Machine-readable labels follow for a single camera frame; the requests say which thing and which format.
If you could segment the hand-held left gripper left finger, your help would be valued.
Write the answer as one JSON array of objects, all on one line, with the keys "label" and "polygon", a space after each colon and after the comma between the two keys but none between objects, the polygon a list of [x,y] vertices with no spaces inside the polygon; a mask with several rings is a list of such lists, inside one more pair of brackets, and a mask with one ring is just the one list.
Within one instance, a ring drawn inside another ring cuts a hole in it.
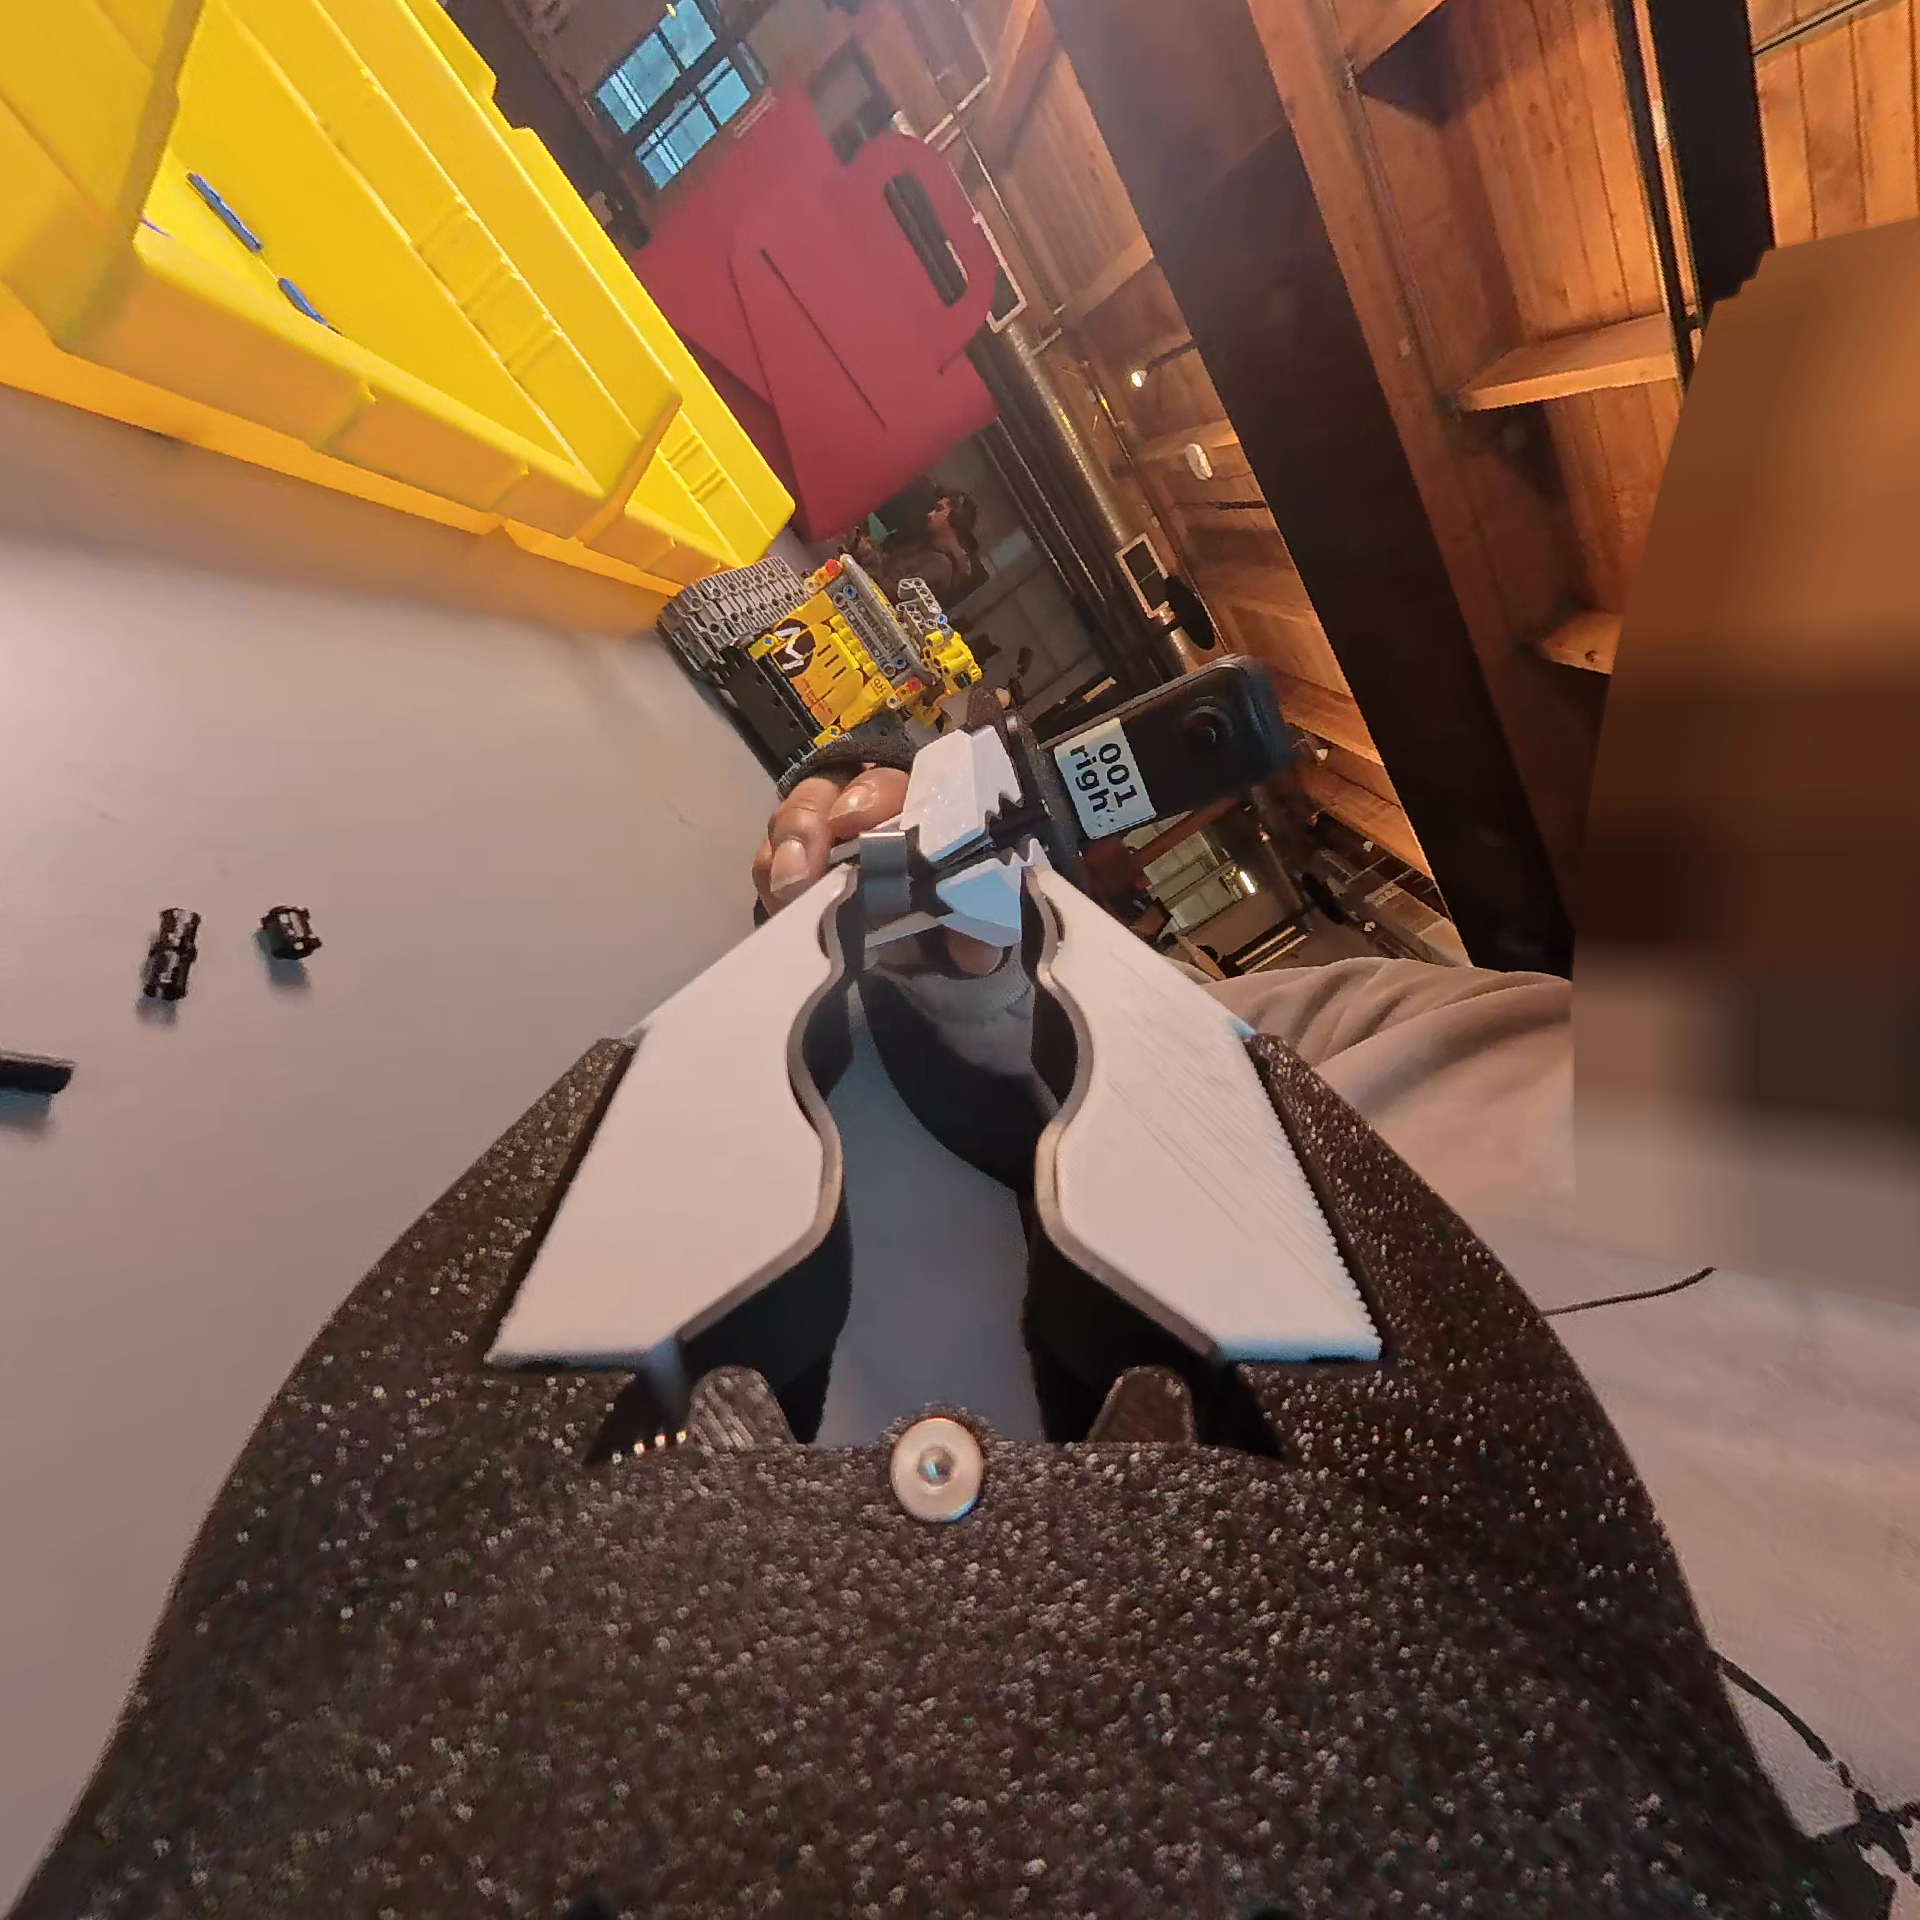
[{"label": "hand-held left gripper left finger", "polygon": [[843,1150],[802,1037],[846,983],[848,910],[856,878],[816,879],[641,1022],[494,1366],[689,1347],[825,1244]]}]

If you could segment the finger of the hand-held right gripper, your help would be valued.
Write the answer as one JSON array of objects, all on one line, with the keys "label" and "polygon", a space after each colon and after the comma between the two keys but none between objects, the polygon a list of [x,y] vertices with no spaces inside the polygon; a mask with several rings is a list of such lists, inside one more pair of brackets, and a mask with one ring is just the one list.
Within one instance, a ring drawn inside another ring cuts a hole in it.
[{"label": "finger of the hand-held right gripper", "polygon": [[937,915],[985,947],[1020,947],[1024,933],[1024,878],[1029,867],[964,867],[933,883]]},{"label": "finger of the hand-held right gripper", "polygon": [[997,819],[1020,803],[1018,766],[995,729],[940,737],[912,762],[909,835],[921,858],[985,849]]}]

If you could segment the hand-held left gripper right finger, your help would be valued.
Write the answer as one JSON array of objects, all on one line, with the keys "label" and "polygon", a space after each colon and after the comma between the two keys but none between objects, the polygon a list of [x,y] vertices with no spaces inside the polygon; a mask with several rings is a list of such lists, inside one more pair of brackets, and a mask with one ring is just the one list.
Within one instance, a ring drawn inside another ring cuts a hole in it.
[{"label": "hand-held left gripper right finger", "polygon": [[1201,1361],[1379,1361],[1256,1029],[1056,870],[1027,875],[1027,902],[1032,973],[1072,1037],[1036,1164],[1050,1242]]}]

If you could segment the person's right forearm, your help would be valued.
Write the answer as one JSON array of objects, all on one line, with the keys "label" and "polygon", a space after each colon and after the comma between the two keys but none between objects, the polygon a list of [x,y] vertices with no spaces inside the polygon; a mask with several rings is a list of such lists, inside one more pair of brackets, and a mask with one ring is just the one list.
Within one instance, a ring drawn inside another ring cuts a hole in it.
[{"label": "person's right forearm", "polygon": [[[1032,1060],[1034,980],[1018,954],[968,977],[930,940],[904,950],[900,963],[870,963],[858,985],[883,1068],[940,1145],[1032,1193],[1058,1109]],[[1314,1068],[1457,1212],[1573,1202],[1565,978],[1377,956],[1192,978]]]}]

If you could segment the grey desk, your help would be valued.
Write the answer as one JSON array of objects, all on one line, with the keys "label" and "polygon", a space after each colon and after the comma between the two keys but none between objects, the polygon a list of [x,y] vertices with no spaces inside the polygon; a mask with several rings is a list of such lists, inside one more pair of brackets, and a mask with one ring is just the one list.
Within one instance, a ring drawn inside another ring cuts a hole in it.
[{"label": "grey desk", "polygon": [[[610,583],[4,391],[2,1891],[374,1260],[750,924],[773,787]],[[204,915],[142,1006],[162,907]],[[325,947],[280,983],[272,906]]]}]

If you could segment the person's right hand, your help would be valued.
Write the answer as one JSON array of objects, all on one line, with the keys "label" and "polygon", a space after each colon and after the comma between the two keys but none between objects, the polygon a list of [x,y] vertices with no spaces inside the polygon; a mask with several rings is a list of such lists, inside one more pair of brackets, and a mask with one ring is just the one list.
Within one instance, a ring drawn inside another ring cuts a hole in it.
[{"label": "person's right hand", "polygon": [[907,772],[890,766],[829,771],[780,801],[753,859],[758,906],[774,915],[825,875],[833,853],[891,822],[905,803]]}]

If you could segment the yellow tracked toy robot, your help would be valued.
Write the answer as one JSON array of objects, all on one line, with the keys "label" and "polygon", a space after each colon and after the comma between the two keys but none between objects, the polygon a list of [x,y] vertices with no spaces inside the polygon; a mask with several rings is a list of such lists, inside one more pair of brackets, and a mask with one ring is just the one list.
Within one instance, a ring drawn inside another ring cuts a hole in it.
[{"label": "yellow tracked toy robot", "polygon": [[917,753],[964,714],[980,665],[923,578],[773,554],[672,595],[657,634],[773,775],[834,747]]}]

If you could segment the yellow plastic bin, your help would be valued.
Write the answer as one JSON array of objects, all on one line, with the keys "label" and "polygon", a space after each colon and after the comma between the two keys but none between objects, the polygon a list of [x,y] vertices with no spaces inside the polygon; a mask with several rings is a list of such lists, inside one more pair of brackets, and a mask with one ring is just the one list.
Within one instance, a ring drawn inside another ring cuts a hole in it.
[{"label": "yellow plastic bin", "polygon": [[787,526],[794,499],[635,275],[638,206],[605,141],[587,131],[582,102],[549,73],[518,4],[416,11],[680,394],[680,411],[642,479],[593,545],[672,585],[758,559]]},{"label": "yellow plastic bin", "polygon": [[681,417],[443,4],[4,4],[4,294],[325,463],[594,540]]}]

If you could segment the red felt bag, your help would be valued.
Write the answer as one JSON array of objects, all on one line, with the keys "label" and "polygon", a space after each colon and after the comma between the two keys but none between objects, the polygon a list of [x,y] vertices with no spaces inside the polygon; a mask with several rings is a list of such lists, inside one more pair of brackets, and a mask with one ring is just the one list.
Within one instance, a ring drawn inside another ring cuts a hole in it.
[{"label": "red felt bag", "polygon": [[1000,258],[947,156],[912,134],[842,159],[805,97],[773,93],[662,199],[630,263],[809,541],[1000,418],[971,356]]}]

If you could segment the scattered small building pieces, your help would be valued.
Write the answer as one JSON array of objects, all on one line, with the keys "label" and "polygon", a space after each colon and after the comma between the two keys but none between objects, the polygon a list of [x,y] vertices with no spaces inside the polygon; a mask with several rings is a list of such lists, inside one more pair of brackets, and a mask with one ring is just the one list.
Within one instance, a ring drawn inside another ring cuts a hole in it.
[{"label": "scattered small building pieces", "polygon": [[[142,1006],[172,1007],[187,994],[202,956],[202,924],[204,915],[193,907],[162,907],[138,978]],[[306,963],[322,947],[309,907],[296,902],[272,906],[253,933],[253,948],[268,963],[272,978],[283,985],[304,978]],[[77,1066],[67,1058],[4,1049],[2,1093],[58,1097],[72,1086],[76,1069]]]}]

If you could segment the person's beige sweatshirt torso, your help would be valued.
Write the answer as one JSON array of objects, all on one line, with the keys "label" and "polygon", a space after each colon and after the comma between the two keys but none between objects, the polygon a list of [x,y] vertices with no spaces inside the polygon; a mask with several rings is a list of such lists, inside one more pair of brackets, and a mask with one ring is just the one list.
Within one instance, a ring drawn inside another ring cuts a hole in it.
[{"label": "person's beige sweatshirt torso", "polygon": [[1560,1217],[1470,1223],[1621,1430],[1845,1910],[1916,1915],[1916,1310],[1621,1254]]}]

